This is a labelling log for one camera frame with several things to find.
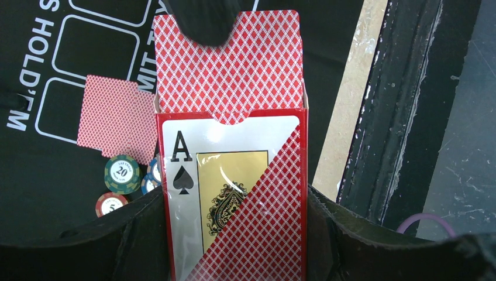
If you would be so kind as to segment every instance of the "green poker chip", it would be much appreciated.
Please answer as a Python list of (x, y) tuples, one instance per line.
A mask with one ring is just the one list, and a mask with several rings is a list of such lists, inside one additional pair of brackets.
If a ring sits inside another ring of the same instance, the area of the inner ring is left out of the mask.
[(112, 157), (105, 165), (105, 185), (116, 194), (129, 194), (141, 187), (138, 163), (129, 155)]

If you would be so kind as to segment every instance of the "red diamond pattern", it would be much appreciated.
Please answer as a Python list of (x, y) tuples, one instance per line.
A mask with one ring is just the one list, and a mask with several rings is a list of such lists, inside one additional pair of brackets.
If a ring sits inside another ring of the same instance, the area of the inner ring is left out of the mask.
[(186, 280), (303, 279), (299, 128)]
[(140, 164), (153, 159), (157, 128), (153, 94), (137, 83), (88, 75), (77, 145), (102, 149), (102, 156), (129, 155)]
[(173, 16), (157, 16), (155, 27), (161, 112), (208, 111), (223, 124), (236, 124), (254, 109), (302, 107), (296, 11), (243, 12), (217, 48), (185, 38)]

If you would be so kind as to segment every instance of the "purple rubber band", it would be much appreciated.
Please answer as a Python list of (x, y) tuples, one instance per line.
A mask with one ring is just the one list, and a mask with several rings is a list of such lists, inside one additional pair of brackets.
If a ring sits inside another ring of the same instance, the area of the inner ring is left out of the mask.
[(396, 232), (403, 234), (414, 222), (424, 219), (437, 221), (446, 230), (450, 237), (456, 237), (456, 233), (454, 233), (453, 228), (445, 220), (438, 215), (429, 213), (420, 213), (410, 216), (398, 227)]

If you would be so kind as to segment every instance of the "black felt surface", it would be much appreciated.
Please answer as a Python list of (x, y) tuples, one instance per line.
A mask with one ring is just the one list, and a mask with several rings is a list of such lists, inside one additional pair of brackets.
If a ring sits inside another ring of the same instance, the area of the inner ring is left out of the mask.
[[(71, 7), (69, 2), (81, 9)], [(304, 77), (311, 108), (310, 182), (361, 3), (261, 1), (259, 5), (259, 9), (295, 9), (300, 14)], [(144, 79), (155, 83), (154, 77), (147, 74), (154, 71), (155, 65), (143, 59), (154, 56), (153, 41), (149, 40), (153, 15), (157, 9), (160, 13), (165, 10), (160, 9), (159, 1), (152, 0), (145, 22), (140, 25), (147, 4), (144, 0), (72, 0), (44, 7), (38, 2), (3, 3), (0, 90), (23, 94), (31, 103), (23, 112), (0, 109), (0, 242), (15, 244), (56, 238), (67, 229), (96, 219), (95, 202), (107, 192), (103, 181), (107, 159), (100, 151), (74, 144), (81, 113), (81, 85), (85, 83), (81, 76), (91, 73), (129, 77), (142, 90), (154, 92), (154, 87), (146, 85)], [(243, 6), (251, 9), (252, 4), (253, 1), (247, 1)], [(94, 13), (82, 9), (92, 9)], [(49, 34), (33, 32), (42, 26), (35, 21), (37, 18), (49, 24), (45, 28)], [(140, 42), (137, 48), (136, 36)], [(30, 50), (30, 40), (36, 53), (33, 48)], [(133, 61), (130, 56), (135, 53)], [(27, 54), (35, 58), (30, 57), (23, 66)], [(26, 82), (22, 83), (23, 69), (25, 73), (39, 74), (37, 83), (33, 76), (25, 76)], [(131, 195), (137, 197), (140, 192)]]

